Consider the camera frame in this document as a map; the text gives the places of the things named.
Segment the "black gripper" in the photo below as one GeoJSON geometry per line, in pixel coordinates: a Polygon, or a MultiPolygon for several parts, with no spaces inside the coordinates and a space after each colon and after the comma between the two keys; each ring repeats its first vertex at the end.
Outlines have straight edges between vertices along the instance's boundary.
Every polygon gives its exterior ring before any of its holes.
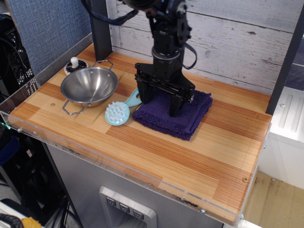
{"type": "Polygon", "coordinates": [[[170,95],[171,105],[169,115],[176,116],[185,102],[192,102],[195,85],[182,73],[183,55],[173,59],[153,58],[152,64],[136,63],[135,79],[143,104],[148,103],[158,88],[170,95]]]}

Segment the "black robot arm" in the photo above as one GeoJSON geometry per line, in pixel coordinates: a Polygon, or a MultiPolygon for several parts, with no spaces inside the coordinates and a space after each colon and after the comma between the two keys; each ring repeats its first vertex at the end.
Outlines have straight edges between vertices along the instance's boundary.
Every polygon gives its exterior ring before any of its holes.
{"type": "Polygon", "coordinates": [[[154,45],[152,64],[136,63],[135,79],[141,101],[148,103],[158,88],[171,95],[170,116],[175,116],[193,99],[195,85],[182,73],[185,49],[192,28],[187,22],[187,5],[183,0],[125,0],[124,4],[146,13],[154,45]]]}

